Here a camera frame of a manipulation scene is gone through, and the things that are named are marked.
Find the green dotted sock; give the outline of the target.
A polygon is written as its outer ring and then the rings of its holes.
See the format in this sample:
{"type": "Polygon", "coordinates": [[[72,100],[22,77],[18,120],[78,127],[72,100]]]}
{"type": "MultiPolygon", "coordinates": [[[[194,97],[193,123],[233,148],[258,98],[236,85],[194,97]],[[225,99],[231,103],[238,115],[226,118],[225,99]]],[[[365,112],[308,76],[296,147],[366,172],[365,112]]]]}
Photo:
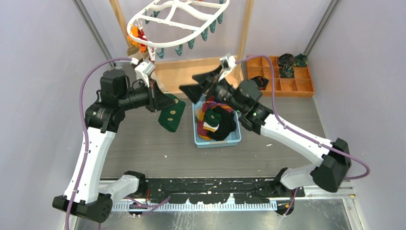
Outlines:
{"type": "Polygon", "coordinates": [[[220,122],[222,121],[222,116],[213,110],[208,110],[203,119],[203,129],[216,132],[219,128],[220,122]]]}
{"type": "Polygon", "coordinates": [[[173,94],[166,93],[166,96],[172,99],[174,104],[161,111],[158,122],[164,129],[174,133],[179,127],[186,103],[173,94]]]}

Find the purple striped sock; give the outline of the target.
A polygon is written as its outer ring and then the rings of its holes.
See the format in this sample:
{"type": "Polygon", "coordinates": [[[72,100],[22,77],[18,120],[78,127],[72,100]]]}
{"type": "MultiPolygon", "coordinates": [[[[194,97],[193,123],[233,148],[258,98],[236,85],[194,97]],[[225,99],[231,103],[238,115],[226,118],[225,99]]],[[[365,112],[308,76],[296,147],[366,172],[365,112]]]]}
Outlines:
{"type": "Polygon", "coordinates": [[[231,113],[231,112],[233,111],[233,109],[232,109],[230,106],[226,105],[226,104],[223,104],[223,103],[216,103],[216,102],[214,102],[214,101],[206,101],[206,102],[204,102],[204,103],[202,104],[201,108],[198,108],[198,109],[196,110],[196,112],[195,112],[195,116],[196,116],[197,120],[198,120],[198,121],[203,121],[205,112],[206,112],[208,109],[214,109],[214,108],[217,107],[217,106],[219,106],[219,107],[225,109],[225,110],[228,111],[229,113],[231,113]]]}
{"type": "Polygon", "coordinates": [[[204,122],[199,121],[197,122],[197,134],[200,138],[205,139],[205,140],[212,140],[209,136],[208,136],[208,130],[203,128],[203,124],[204,122]]]}

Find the green dotted sock front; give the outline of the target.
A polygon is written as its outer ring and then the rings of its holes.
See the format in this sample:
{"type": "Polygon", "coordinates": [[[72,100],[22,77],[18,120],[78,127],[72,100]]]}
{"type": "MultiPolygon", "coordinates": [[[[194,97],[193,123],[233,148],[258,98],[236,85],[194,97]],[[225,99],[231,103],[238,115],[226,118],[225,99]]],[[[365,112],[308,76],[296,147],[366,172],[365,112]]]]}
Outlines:
{"type": "Polygon", "coordinates": [[[216,132],[219,128],[220,122],[222,121],[222,116],[213,110],[208,110],[203,119],[203,129],[216,132]]]}

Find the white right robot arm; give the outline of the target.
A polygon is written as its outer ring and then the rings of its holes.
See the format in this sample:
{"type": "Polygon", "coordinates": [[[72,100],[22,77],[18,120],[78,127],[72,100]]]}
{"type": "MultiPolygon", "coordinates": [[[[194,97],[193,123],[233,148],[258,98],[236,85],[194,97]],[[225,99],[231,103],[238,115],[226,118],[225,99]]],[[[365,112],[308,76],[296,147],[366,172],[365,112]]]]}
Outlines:
{"type": "Polygon", "coordinates": [[[179,89],[193,103],[203,95],[214,97],[239,112],[238,120],[246,130],[274,139],[310,161],[306,166],[281,169],[270,183],[271,191],[283,197],[296,188],[317,185],[327,192],[337,192],[351,167],[347,142],[318,137],[281,119],[274,109],[259,102],[262,93],[254,81],[244,80],[234,88],[223,74],[222,67],[195,74],[195,84],[180,85],[179,89]]]}

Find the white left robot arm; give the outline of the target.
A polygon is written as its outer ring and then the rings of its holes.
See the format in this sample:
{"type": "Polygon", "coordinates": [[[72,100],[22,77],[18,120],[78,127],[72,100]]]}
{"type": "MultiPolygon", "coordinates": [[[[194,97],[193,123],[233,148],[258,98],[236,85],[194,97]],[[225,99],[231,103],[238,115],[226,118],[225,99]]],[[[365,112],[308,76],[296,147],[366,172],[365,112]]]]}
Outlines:
{"type": "Polygon", "coordinates": [[[54,198],[54,208],[103,223],[121,199],[128,195],[142,198],[146,194],[145,175],[134,171],[126,171],[110,185],[99,187],[108,150],[126,111],[144,107],[156,112],[175,103],[154,79],[138,79],[137,82],[138,87],[131,87],[126,73],[118,69],[108,70],[101,76],[97,100],[88,109],[81,110],[84,132],[78,162],[66,191],[54,198]]]}

